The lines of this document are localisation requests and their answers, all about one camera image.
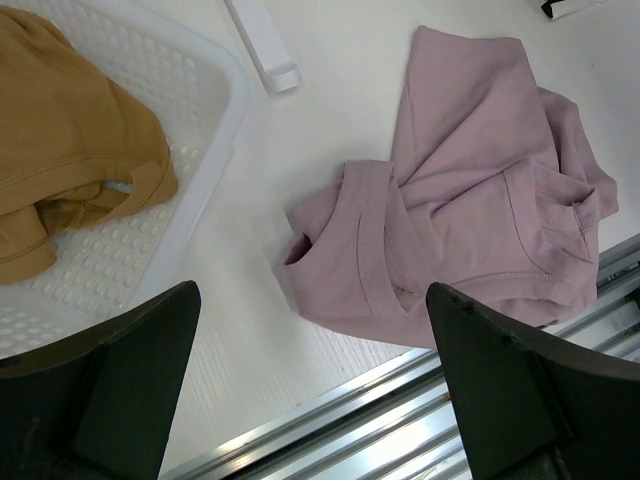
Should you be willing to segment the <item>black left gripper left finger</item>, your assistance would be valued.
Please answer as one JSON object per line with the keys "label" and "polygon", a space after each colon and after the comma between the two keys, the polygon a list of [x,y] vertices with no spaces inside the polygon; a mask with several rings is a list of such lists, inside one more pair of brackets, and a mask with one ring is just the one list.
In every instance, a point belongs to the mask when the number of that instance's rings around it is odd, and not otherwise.
{"label": "black left gripper left finger", "polygon": [[185,281],[2,359],[2,478],[157,478],[200,310],[197,284]]}

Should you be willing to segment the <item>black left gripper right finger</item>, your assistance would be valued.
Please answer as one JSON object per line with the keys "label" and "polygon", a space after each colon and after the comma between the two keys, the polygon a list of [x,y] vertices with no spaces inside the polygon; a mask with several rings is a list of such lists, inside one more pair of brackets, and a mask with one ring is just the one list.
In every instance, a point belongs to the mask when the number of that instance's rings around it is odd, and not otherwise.
{"label": "black left gripper right finger", "polygon": [[473,478],[638,478],[638,364],[442,283],[425,304]]}

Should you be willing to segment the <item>pink tank top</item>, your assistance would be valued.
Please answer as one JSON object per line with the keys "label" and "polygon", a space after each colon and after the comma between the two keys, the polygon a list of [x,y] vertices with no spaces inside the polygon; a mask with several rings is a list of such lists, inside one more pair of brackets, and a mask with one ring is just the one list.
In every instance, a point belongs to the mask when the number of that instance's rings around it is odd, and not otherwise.
{"label": "pink tank top", "polygon": [[536,84],[518,39],[421,26],[390,159],[346,162],[296,207],[284,269],[301,317],[431,349],[436,282],[535,327],[587,309],[617,209],[577,106]]}

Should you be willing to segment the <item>brown tank top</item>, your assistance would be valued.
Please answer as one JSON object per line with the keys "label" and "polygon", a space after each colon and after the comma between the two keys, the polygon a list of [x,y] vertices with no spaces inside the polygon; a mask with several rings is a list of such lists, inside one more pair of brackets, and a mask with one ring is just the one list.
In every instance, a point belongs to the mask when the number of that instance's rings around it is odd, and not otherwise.
{"label": "brown tank top", "polygon": [[2,283],[49,269],[52,236],[165,203],[178,186],[156,115],[52,23],[2,7]]}

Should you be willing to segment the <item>black white striped tank top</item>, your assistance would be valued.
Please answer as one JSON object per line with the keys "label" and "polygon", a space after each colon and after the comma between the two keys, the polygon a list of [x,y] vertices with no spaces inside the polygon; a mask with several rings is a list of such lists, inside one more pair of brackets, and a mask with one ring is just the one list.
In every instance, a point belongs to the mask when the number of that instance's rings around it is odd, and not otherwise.
{"label": "black white striped tank top", "polygon": [[607,3],[609,3],[609,0],[541,0],[539,1],[539,8],[549,20],[555,21]]}

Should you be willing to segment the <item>white plastic basket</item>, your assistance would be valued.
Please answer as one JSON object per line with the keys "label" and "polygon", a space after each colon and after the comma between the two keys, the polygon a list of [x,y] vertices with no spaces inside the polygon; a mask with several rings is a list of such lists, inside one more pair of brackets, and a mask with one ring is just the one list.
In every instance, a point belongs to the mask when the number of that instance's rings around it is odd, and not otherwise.
{"label": "white plastic basket", "polygon": [[56,264],[1,290],[1,354],[42,347],[165,291],[233,152],[249,82],[226,48],[131,1],[22,1],[159,118],[179,190],[58,236]]}

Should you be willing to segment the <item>metal clothes rack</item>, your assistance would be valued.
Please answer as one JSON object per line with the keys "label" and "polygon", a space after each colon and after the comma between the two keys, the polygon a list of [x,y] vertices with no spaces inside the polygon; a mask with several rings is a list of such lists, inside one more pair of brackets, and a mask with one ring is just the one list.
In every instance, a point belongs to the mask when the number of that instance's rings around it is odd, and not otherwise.
{"label": "metal clothes rack", "polygon": [[262,0],[229,0],[225,5],[267,92],[296,89],[302,76],[284,45],[273,17]]}

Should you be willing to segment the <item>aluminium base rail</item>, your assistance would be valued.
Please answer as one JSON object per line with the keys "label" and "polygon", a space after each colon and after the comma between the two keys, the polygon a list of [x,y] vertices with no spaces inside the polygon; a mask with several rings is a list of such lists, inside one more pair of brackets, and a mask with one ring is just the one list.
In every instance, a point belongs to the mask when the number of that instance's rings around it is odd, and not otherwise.
{"label": "aluminium base rail", "polygon": [[[639,239],[602,253],[598,300],[548,333],[639,359]],[[164,473],[166,479],[469,479],[440,359],[411,350]]]}

